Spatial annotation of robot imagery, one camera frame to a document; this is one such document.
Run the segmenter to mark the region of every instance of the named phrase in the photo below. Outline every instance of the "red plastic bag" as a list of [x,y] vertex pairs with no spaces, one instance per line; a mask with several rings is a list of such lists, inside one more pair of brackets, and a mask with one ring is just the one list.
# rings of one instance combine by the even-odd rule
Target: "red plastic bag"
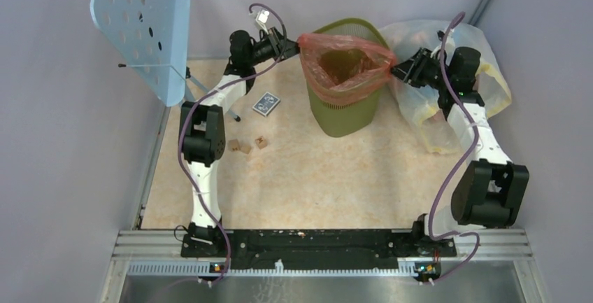
[[381,88],[397,63],[391,50],[355,36],[302,34],[298,43],[311,90],[337,106],[361,101]]

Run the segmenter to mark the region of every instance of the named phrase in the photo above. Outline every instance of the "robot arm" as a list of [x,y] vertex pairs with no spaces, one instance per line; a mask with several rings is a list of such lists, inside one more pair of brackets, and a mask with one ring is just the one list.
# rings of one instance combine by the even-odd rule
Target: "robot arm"
[[[231,34],[231,56],[224,75],[193,113],[183,139],[182,152],[192,178],[199,187],[204,204],[219,221],[217,169],[226,146],[224,114],[237,100],[249,93],[255,77],[247,80],[242,78],[253,77],[255,65],[269,59],[281,62],[299,53],[298,45],[276,28],[261,30],[259,37],[260,41],[255,42],[246,31],[238,30]],[[186,101],[181,106],[180,130],[193,104]],[[192,188],[192,196],[194,210],[188,233],[194,239],[212,241],[216,223],[202,207],[195,188]]]
[[[452,99],[435,56],[434,52],[422,48],[412,58],[394,67],[392,74],[413,87],[428,85],[438,90],[438,105],[463,150],[468,150],[473,143],[474,124]],[[446,68],[454,91],[478,128],[478,143],[467,158],[467,168],[453,192],[450,209],[445,208],[436,215],[437,235],[452,230],[473,230],[476,226],[512,225],[529,180],[527,168],[514,164],[501,149],[488,124],[484,101],[473,89],[480,56],[475,49],[457,48]]]

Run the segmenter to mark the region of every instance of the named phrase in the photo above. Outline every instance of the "green trash can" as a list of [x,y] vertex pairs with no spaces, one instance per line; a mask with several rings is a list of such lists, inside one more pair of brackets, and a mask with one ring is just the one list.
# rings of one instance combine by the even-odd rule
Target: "green trash can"
[[[356,36],[389,48],[379,31],[371,23],[359,18],[339,20],[314,32],[316,34]],[[377,89],[368,97],[353,104],[337,106],[319,98],[308,83],[307,90],[313,116],[323,132],[331,137],[351,134],[371,123],[381,96],[381,89]]]

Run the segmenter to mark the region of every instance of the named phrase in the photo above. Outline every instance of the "wooden block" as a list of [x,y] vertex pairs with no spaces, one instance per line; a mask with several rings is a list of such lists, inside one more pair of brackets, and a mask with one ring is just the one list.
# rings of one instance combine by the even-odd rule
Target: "wooden block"
[[240,150],[241,149],[241,145],[239,143],[239,140],[237,140],[237,139],[234,139],[234,140],[229,141],[229,143],[227,144],[227,146],[229,147],[229,149],[231,151],[237,151],[237,150]]
[[251,153],[251,146],[245,143],[241,146],[241,151],[246,155],[249,155],[249,153]]
[[258,137],[257,139],[255,139],[255,145],[259,148],[259,149],[264,149],[265,147],[268,146],[268,140],[264,139],[263,136]]

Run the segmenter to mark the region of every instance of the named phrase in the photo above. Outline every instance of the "white plastic bag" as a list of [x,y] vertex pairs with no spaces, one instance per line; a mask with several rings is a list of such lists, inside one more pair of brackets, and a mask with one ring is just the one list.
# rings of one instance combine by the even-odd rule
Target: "white plastic bag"
[[[445,31],[448,25],[448,21],[412,20],[388,25],[379,32],[397,59],[405,62],[419,48],[435,50],[439,47],[441,42],[437,32]],[[511,96],[490,44],[481,30],[461,23],[449,35],[445,51],[452,55],[460,46],[474,48],[482,54],[476,72],[478,92],[484,99],[487,116],[496,115],[510,104]],[[459,150],[459,141],[438,107],[438,92],[435,89],[428,86],[415,88],[397,78],[388,85],[401,114],[430,153],[454,153]]]

